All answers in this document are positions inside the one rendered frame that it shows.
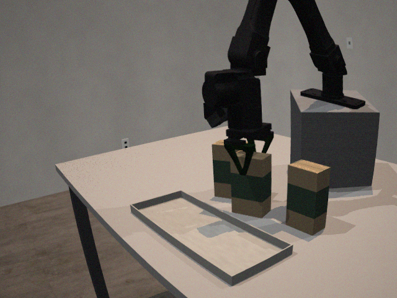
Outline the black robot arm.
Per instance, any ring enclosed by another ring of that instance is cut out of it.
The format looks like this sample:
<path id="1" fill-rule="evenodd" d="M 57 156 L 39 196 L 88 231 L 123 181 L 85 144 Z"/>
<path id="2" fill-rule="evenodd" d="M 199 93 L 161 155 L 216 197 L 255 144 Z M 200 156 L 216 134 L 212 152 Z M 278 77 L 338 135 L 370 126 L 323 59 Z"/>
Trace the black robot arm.
<path id="1" fill-rule="evenodd" d="M 323 73 L 323 90 L 310 88 L 301 96 L 358 109 L 365 101 L 345 96 L 346 64 L 331 38 L 315 0 L 289 0 L 310 45 L 310 57 Z M 229 129 L 243 129 L 242 106 L 261 103 L 261 81 L 266 75 L 269 30 L 277 0 L 249 0 L 244 17 L 228 50 L 230 69 L 207 71 L 202 86 L 204 118 L 211 128 L 228 121 Z M 217 107 L 218 106 L 218 107 Z M 227 115 L 228 113 L 228 115 Z"/>

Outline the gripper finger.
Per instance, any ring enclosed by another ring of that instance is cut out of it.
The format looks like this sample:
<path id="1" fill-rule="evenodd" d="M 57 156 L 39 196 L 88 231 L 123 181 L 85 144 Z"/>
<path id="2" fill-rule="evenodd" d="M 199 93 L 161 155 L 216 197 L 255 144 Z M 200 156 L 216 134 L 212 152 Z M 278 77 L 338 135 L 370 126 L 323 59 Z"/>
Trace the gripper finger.
<path id="1" fill-rule="evenodd" d="M 230 157 L 234 161 L 239 174 L 245 176 L 247 174 L 247 171 L 248 171 L 248 168 L 249 168 L 249 165 L 250 165 L 250 162 L 252 159 L 252 155 L 254 153 L 254 149 L 255 149 L 256 145 L 250 144 L 250 143 L 245 143 L 244 145 L 233 145 L 233 144 L 224 143 L 224 147 L 226 148 L 226 151 L 229 153 Z M 239 162 L 239 159 L 238 159 L 238 156 L 237 156 L 235 150 L 242 150 L 242 151 L 246 152 L 243 168 L 241 167 L 241 164 Z"/>
<path id="2" fill-rule="evenodd" d="M 263 147 L 261 153 L 267 153 L 267 151 L 268 151 L 268 149 L 269 149 L 269 146 L 270 146 L 270 144 L 271 144 L 273 138 L 274 138 L 274 135 L 271 135 L 271 136 L 269 136 L 269 137 L 267 137 L 267 138 L 265 138 L 265 139 L 263 139 L 263 140 L 260 140 L 260 141 L 265 141 L 265 144 L 264 144 L 264 147 Z M 248 143 L 250 143 L 250 144 L 255 144 L 255 142 L 254 142 L 255 140 L 253 140 L 253 139 L 248 139 L 248 138 L 247 138 L 247 141 L 248 141 Z"/>

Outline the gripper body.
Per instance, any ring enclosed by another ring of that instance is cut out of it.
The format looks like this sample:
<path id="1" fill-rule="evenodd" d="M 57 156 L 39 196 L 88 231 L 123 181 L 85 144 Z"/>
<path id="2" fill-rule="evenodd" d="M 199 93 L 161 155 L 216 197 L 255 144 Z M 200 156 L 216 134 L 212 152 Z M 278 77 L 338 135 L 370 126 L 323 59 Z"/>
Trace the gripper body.
<path id="1" fill-rule="evenodd" d="M 250 108 L 246 107 L 246 104 L 236 103 L 237 106 L 242 106 L 242 119 L 243 129 L 227 129 L 227 139 L 224 143 L 233 145 L 244 145 L 246 140 L 240 140 L 242 138 L 248 138 L 253 140 L 263 140 L 274 134 L 271 123 L 262 122 L 262 104 L 253 103 L 249 104 Z"/>

